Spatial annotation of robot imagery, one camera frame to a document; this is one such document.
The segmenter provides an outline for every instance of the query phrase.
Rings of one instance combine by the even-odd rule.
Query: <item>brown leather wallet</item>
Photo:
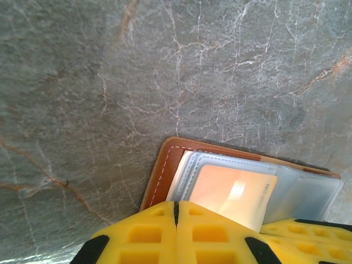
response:
[[[159,154],[156,158],[146,191],[144,193],[140,211],[166,200],[178,164],[180,163],[183,153],[186,150],[210,152],[230,157],[245,158],[247,160],[281,164],[299,169],[301,171],[341,179],[341,176],[337,173],[310,168],[277,158],[173,136],[165,139],[159,150]]]

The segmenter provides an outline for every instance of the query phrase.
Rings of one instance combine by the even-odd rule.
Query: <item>gray marble surface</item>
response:
[[[0,263],[68,263],[137,212],[171,135],[340,173],[352,224],[351,5],[2,3]]]

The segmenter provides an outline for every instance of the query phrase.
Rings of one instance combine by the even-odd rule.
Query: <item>wallet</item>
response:
[[[258,155],[255,153],[249,153],[227,147],[208,144],[205,142],[173,136],[165,139],[159,150],[146,191],[143,196],[140,211],[160,202],[166,201],[172,180],[178,168],[178,164],[180,163],[185,151],[214,153],[230,157],[243,158],[246,160],[279,164],[304,172],[341,179],[339,174],[326,170],[302,166],[273,157],[267,157],[264,155]]]

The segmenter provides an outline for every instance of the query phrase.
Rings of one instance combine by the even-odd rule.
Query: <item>black rubber edge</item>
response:
[[[96,264],[108,242],[109,237],[107,235],[100,235],[88,240],[70,264]]]
[[[251,236],[244,239],[258,264],[281,264],[268,244]]]
[[[352,225],[347,225],[347,224],[335,224],[335,223],[329,223],[329,222],[320,222],[320,221],[304,220],[304,219],[296,219],[295,222],[303,223],[303,224],[316,224],[318,226],[326,226],[326,227],[338,227],[338,228],[343,228],[349,232],[352,232]]]
[[[339,263],[329,262],[329,261],[319,261],[319,264],[339,264]]]
[[[179,213],[180,213],[179,204],[178,204],[178,202],[174,202],[174,218],[175,218],[175,225],[176,226],[178,224],[178,214]]]

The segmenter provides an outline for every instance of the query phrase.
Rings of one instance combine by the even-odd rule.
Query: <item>yellow rubber object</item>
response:
[[[95,233],[71,264],[352,263],[352,232],[297,221],[260,234],[191,202],[163,202]]]

